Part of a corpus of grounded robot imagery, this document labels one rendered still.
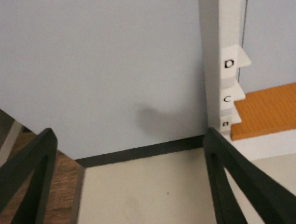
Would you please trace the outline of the orange wooden board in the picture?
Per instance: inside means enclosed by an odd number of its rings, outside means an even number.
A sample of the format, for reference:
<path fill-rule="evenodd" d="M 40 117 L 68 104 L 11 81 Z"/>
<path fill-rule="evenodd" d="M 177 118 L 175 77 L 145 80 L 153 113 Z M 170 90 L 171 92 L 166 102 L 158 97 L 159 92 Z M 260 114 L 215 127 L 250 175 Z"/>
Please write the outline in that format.
<path fill-rule="evenodd" d="M 244 94 L 233 100 L 241 122 L 231 124 L 231 141 L 296 129 L 296 81 Z"/>

